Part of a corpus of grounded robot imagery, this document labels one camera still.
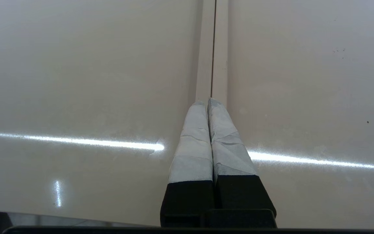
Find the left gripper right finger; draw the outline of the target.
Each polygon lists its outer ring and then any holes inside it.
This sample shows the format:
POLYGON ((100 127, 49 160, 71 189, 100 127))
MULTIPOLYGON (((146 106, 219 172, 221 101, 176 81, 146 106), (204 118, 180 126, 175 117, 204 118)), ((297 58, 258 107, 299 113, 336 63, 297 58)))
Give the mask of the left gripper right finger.
POLYGON ((277 213, 225 106, 208 102, 217 207, 277 213))

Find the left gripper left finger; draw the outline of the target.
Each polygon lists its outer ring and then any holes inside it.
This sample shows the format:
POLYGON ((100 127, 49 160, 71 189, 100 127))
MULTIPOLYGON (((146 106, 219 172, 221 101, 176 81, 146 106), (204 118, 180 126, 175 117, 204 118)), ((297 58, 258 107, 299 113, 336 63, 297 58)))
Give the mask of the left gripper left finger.
POLYGON ((213 158, 205 104, 188 110, 160 209, 163 228, 200 228, 214 209, 213 158))

